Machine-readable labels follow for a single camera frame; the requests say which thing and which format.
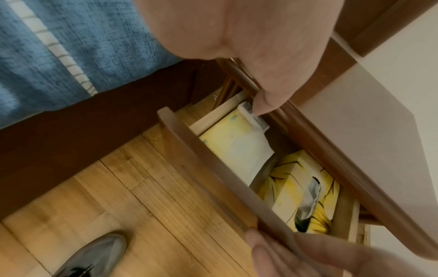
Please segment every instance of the wooden floor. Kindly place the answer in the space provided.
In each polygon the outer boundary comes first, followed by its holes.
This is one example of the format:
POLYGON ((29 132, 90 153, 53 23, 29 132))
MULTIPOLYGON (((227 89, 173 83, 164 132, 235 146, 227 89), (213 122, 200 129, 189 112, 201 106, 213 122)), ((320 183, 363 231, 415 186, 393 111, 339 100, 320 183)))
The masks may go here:
MULTIPOLYGON (((191 125, 213 96, 177 112, 191 125)), ((49 277, 113 230, 131 236, 112 276, 256 276, 245 242, 165 161, 154 126, 0 225, 0 276, 49 277)))

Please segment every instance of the blue bedspread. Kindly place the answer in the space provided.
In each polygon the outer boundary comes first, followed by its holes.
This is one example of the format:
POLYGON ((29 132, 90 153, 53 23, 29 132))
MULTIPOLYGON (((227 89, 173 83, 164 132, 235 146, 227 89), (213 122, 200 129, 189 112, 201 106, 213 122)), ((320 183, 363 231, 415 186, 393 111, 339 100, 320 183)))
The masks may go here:
MULTIPOLYGON (((131 0, 24 0, 100 93, 180 59, 152 36, 131 0)), ((0 0, 0 128, 90 95, 0 0)))

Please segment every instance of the wall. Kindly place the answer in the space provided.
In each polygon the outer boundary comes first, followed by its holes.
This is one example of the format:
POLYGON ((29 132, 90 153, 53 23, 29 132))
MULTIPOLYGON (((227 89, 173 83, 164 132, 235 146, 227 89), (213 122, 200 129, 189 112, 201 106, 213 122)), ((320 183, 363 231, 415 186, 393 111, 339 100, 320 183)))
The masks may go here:
MULTIPOLYGON (((438 5, 365 58, 355 58, 414 114, 438 193, 438 5)), ((384 227, 372 226, 371 244, 437 275, 438 261, 415 256, 384 227)))

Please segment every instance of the barcode label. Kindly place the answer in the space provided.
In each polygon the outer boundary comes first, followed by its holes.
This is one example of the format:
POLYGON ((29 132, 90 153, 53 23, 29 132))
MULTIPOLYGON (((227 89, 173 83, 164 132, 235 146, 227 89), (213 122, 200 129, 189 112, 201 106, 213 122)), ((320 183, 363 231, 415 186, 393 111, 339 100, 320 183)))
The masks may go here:
POLYGON ((252 105, 250 103, 243 102, 237 106, 237 109, 255 127, 261 128, 263 132, 266 132, 269 129, 269 125, 266 121, 252 112, 252 105))

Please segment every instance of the black shoe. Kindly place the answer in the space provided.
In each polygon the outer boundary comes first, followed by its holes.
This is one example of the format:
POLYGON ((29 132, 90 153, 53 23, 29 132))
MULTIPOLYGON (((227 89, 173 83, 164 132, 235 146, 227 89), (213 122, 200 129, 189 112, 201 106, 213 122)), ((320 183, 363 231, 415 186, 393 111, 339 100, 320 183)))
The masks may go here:
POLYGON ((53 277, 107 277, 125 249, 123 236, 103 235, 73 254, 53 277))

